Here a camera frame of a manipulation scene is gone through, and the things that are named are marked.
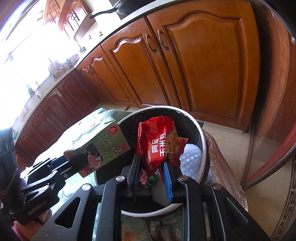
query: wooden cabinet door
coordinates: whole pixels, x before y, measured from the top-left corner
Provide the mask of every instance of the wooden cabinet door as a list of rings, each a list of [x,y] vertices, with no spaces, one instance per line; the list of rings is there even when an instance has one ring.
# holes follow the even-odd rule
[[[249,2],[189,1],[147,17],[160,33],[182,108],[197,119],[246,130],[260,64]]]
[[[153,36],[141,18],[102,43],[102,48],[139,107],[179,106],[173,80]]]
[[[69,26],[69,29],[72,32],[72,34],[75,34],[77,29],[79,28],[79,25],[76,22],[73,14],[70,12],[70,10],[66,14],[65,21],[67,22],[67,24]]]
[[[63,5],[63,2],[64,0],[52,0],[56,6],[56,8],[58,9],[58,11],[61,13],[62,11],[62,5]]]
[[[69,73],[57,87],[82,117],[90,114],[99,104],[76,70]]]
[[[20,133],[15,148],[20,150],[17,156],[18,160],[25,161],[26,166],[29,167],[34,163],[36,157],[47,149],[47,146],[25,126]]]
[[[49,7],[48,15],[51,19],[51,22],[57,23],[59,16],[60,16],[60,12],[59,12],[58,7],[55,5],[54,1],[52,1],[51,5]]]
[[[50,147],[62,135],[62,129],[41,109],[40,106],[33,112],[26,127],[34,133],[41,143]]]
[[[90,66],[92,77],[106,90],[106,96],[115,104],[130,106],[134,100],[116,73],[101,46],[97,47],[85,60]]]
[[[66,21],[63,21],[61,31],[64,32],[70,39],[74,37],[73,30],[70,29]]]
[[[72,13],[72,16],[74,17],[77,24],[80,26],[83,19],[86,17],[87,12],[82,7],[81,3],[77,0],[73,1],[70,6],[70,11]]]
[[[90,71],[89,65],[85,61],[87,61],[87,58],[76,67],[76,71],[99,101],[110,102],[111,97],[108,95],[107,89],[100,83],[98,78],[94,78],[93,71]]]
[[[62,132],[82,118],[57,88],[45,97],[40,106]]]

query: chip bag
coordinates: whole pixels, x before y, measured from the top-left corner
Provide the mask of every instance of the chip bag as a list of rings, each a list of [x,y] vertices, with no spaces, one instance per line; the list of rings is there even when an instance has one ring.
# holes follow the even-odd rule
[[[137,153],[142,154],[144,162],[140,173],[141,184],[146,184],[166,156],[172,165],[180,167],[180,156],[187,140],[178,137],[174,121],[167,116],[153,117],[139,123]]]

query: trash can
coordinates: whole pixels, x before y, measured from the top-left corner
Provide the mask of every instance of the trash can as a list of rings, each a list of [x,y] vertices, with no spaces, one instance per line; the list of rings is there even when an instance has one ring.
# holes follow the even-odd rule
[[[96,184],[101,185],[109,179],[120,175],[124,166],[132,164],[136,153],[138,127],[152,117],[168,116],[176,127],[178,136],[188,138],[189,144],[197,145],[202,152],[202,161],[196,181],[200,183],[208,175],[210,160],[207,158],[207,144],[203,131],[198,122],[186,111],[172,106],[152,106],[131,113],[118,122],[119,127],[126,138],[131,150],[99,168],[95,173]],[[171,204],[163,207],[152,200],[152,198],[139,197],[135,204],[122,206],[122,214],[132,217],[156,217],[171,213],[181,204]]]

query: countertop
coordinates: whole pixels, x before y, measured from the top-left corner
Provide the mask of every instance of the countertop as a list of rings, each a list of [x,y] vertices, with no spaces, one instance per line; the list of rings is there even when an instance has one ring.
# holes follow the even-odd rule
[[[110,36],[112,36],[114,33],[118,32],[120,29],[126,27],[128,24],[130,24],[131,22],[133,22],[134,20],[141,18],[143,16],[146,16],[147,14],[149,14],[150,12],[154,12],[157,9],[163,8],[165,6],[171,5],[171,4],[175,4],[178,2],[184,2],[186,0],[155,0],[154,2],[132,12],[130,15],[126,16],[124,19],[122,19],[118,24],[110,26],[109,31],[104,32],[103,36],[101,38],[99,38],[97,40],[96,45],[90,47],[89,49],[86,50],[86,52],[83,53],[83,55],[80,57],[80,59],[78,60],[78,62],[75,64],[75,66],[73,68],[71,68],[70,70],[68,70],[64,75],[62,75],[60,78],[58,78],[58,80],[55,82],[55,84],[43,95],[43,97],[41,98],[41,100],[38,101],[38,103],[36,104],[36,106],[33,108],[33,110],[31,111],[31,113],[28,115],[27,119],[24,121],[23,126],[21,127],[21,129],[19,130],[19,133],[17,135],[17,138],[15,139],[15,143],[17,142],[22,130],[24,129],[24,127],[26,126],[28,120],[30,119],[30,117],[32,116],[32,114],[34,113],[34,111],[37,109],[37,107],[39,106],[39,104],[43,101],[43,99],[57,86],[57,84],[59,82],[61,82],[63,80],[63,78],[65,78],[69,73],[71,73],[84,59],[85,57],[91,53],[96,47],[98,47],[102,42],[104,42],[106,39],[108,39]]]

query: tiled floor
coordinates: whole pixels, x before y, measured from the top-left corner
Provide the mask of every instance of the tiled floor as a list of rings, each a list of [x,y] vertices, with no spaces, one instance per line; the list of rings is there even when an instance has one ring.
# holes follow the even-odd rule
[[[223,157],[240,181],[248,154],[250,134],[207,122],[202,128],[216,140]]]
[[[126,110],[126,106],[104,103],[99,106],[107,110]],[[250,134],[242,131],[205,122],[203,127],[217,142],[226,162],[240,181],[249,147]],[[264,162],[254,159],[251,163],[250,173],[257,170]],[[249,214],[259,223],[263,230],[271,236],[281,217],[291,179],[291,162],[271,175],[258,185],[245,191]]]

